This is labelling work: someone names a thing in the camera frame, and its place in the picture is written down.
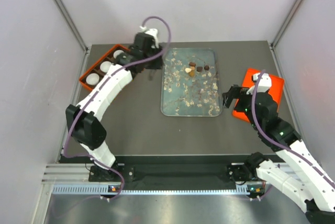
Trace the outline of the orange box lid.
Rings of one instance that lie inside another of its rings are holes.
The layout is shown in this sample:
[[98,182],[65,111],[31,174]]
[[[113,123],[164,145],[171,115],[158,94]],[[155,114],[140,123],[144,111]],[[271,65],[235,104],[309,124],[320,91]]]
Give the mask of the orange box lid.
[[[246,71],[246,74],[244,76],[242,87],[245,89],[245,91],[248,91],[251,87],[254,86],[253,76],[257,73],[260,73],[260,70],[248,68]],[[277,111],[279,109],[279,105],[281,103],[282,94],[283,94],[283,88],[285,84],[285,80],[279,76],[265,73],[263,76],[269,76],[269,79],[271,80],[271,87],[268,90],[265,90],[265,82],[260,83],[257,92],[267,92],[269,93],[273,100],[278,104]],[[232,111],[232,115],[235,118],[238,118],[240,120],[249,122],[249,119],[245,115],[245,110],[243,109],[242,112],[238,112],[235,109]]]

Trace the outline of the floral blue tray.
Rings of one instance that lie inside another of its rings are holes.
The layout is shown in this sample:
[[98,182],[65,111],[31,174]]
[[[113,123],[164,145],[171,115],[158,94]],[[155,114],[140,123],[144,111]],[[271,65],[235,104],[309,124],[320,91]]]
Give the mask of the floral blue tray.
[[[195,76],[186,68],[196,63]],[[172,117],[217,117],[222,94],[216,54],[211,48],[171,48],[164,57],[161,112]]]

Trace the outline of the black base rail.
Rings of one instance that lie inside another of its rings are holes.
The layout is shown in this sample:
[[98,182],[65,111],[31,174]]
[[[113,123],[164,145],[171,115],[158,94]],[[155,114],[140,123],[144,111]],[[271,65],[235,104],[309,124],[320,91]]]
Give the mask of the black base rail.
[[119,155],[112,171],[83,156],[60,163],[90,164],[89,182],[125,180],[125,190],[221,189],[257,179],[247,155]]

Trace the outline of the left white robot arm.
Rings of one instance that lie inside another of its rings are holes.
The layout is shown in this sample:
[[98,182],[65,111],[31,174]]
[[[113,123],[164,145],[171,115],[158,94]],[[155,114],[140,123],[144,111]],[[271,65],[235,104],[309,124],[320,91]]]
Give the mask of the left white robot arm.
[[68,135],[64,146],[65,157],[70,157],[67,148],[70,139],[73,138],[86,150],[87,156],[101,168],[100,173],[105,179],[111,181],[118,176],[116,157],[106,143],[107,131],[101,120],[116,96],[137,74],[150,67],[162,66],[161,63],[157,64],[157,60],[163,57],[166,50],[167,47],[135,47],[125,55],[118,55],[89,95],[77,105],[70,104],[66,108]]

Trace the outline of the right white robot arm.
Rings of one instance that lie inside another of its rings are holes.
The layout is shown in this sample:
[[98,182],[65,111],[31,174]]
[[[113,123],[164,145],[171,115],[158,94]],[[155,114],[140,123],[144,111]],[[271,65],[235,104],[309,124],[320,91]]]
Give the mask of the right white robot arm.
[[244,163],[251,180],[270,183],[293,201],[310,223],[334,223],[334,181],[308,151],[295,128],[278,116],[277,103],[268,92],[252,95],[248,88],[233,85],[223,93],[223,107],[244,113],[261,141],[294,171],[293,177],[259,152]]

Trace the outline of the orange chocolate box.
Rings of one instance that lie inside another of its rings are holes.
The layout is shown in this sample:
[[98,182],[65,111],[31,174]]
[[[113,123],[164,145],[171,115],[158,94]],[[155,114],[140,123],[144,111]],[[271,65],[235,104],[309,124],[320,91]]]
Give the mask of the orange chocolate box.
[[88,70],[79,78],[79,83],[88,91],[99,87],[105,81],[110,66],[115,62],[116,57],[121,53],[128,53],[130,50],[121,44],[116,44],[103,54]]

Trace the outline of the metal tongs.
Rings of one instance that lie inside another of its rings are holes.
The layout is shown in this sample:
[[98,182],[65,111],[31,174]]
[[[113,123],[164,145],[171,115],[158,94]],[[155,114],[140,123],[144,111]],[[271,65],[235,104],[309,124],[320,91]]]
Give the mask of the metal tongs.
[[150,70],[149,76],[148,76],[149,81],[152,81],[154,79],[155,73],[156,73],[156,70]]

